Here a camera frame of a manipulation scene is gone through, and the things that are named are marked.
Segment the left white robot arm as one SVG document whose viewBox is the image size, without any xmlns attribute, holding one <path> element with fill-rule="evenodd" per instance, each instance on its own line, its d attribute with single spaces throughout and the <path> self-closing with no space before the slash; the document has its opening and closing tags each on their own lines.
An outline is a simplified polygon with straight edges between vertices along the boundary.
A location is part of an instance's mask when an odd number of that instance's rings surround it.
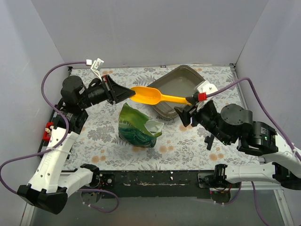
<svg viewBox="0 0 301 226">
<path fill-rule="evenodd" d="M 62 84 L 59 112 L 53 119 L 51 137 L 41 162 L 27 185 L 17 194 L 27 203 L 53 214 L 60 213 L 68 197 L 84 186 L 96 188 L 100 170 L 83 164 L 65 179 L 61 179 L 63 165 L 88 118 L 86 109 L 107 101 L 117 104 L 135 95 L 131 89 L 118 85 L 109 75 L 93 79 L 86 87 L 79 76 L 69 76 Z"/>
</svg>

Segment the yellow plastic scoop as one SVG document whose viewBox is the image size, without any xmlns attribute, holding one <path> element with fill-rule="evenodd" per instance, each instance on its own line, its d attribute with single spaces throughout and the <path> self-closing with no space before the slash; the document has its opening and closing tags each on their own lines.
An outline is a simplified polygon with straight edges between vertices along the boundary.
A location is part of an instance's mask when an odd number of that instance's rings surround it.
<svg viewBox="0 0 301 226">
<path fill-rule="evenodd" d="M 156 88 L 136 86 L 132 87 L 131 90 L 135 92 L 135 95 L 131 96 L 130 99 L 141 104 L 157 105 L 160 102 L 170 102 L 190 105 L 184 97 L 164 95 Z"/>
</svg>

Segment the grey litter box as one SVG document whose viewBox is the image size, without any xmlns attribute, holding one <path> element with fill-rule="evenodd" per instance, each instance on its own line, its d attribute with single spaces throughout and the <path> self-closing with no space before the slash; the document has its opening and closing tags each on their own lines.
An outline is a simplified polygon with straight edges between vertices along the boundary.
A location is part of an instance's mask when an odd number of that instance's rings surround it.
<svg viewBox="0 0 301 226">
<path fill-rule="evenodd" d="M 188 97 L 195 93 L 194 88 L 205 79 L 188 65 L 181 65 L 168 72 L 161 78 L 148 85 L 158 89 L 162 94 L 178 97 Z M 153 109 L 165 120 L 171 120 L 178 116 L 174 107 L 184 107 L 184 105 L 161 102 L 153 106 Z"/>
</svg>

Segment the green litter bag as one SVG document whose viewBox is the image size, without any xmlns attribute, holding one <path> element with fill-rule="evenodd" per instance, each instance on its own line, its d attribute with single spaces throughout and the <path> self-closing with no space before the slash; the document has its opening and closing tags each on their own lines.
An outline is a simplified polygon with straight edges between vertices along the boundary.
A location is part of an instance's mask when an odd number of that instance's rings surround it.
<svg viewBox="0 0 301 226">
<path fill-rule="evenodd" d="M 153 148 L 162 135 L 164 123 L 152 120 L 149 116 L 123 104 L 119 114 L 119 137 L 129 144 L 142 148 Z"/>
</svg>

